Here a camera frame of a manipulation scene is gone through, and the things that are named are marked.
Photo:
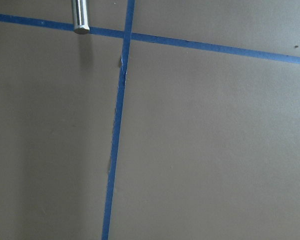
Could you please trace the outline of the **steel ice scoop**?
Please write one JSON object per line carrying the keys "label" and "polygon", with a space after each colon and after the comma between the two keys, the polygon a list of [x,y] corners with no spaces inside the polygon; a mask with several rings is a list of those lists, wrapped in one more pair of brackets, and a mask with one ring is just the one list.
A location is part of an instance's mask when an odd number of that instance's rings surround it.
{"label": "steel ice scoop", "polygon": [[87,0],[72,0],[73,31],[79,35],[90,32]]}

